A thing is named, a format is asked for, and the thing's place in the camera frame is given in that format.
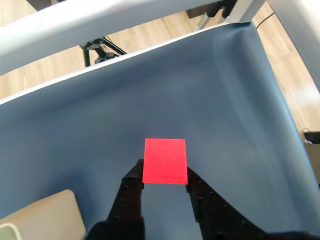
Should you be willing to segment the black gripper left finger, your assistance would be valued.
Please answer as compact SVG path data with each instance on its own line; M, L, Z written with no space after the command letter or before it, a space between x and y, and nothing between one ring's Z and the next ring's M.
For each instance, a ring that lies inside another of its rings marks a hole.
M96 223L87 240L144 240L145 222L141 214L144 160L122 178L119 190L106 220Z

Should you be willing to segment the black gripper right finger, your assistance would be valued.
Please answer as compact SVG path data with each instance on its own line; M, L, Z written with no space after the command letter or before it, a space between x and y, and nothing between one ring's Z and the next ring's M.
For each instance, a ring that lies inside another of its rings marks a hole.
M318 240L304 231L268 233L232 207L191 168L187 168L190 196L196 222L204 240Z

